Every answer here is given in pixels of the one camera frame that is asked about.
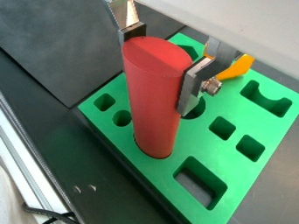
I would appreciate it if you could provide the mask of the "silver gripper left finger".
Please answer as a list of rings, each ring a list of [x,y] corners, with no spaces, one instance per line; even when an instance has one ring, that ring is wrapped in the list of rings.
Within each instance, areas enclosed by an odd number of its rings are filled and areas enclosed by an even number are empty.
[[[101,1],[116,28],[119,44],[123,45],[131,38],[144,36],[145,24],[139,20],[135,0]]]

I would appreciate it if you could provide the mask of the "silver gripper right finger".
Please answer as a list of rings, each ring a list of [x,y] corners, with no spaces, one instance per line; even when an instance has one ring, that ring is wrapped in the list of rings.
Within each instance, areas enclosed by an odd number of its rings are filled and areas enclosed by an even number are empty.
[[[177,112],[185,116],[199,104],[204,93],[213,96],[221,88],[216,75],[231,68],[244,55],[236,48],[216,38],[209,37],[203,57],[187,68],[183,74],[181,92],[177,101]]]

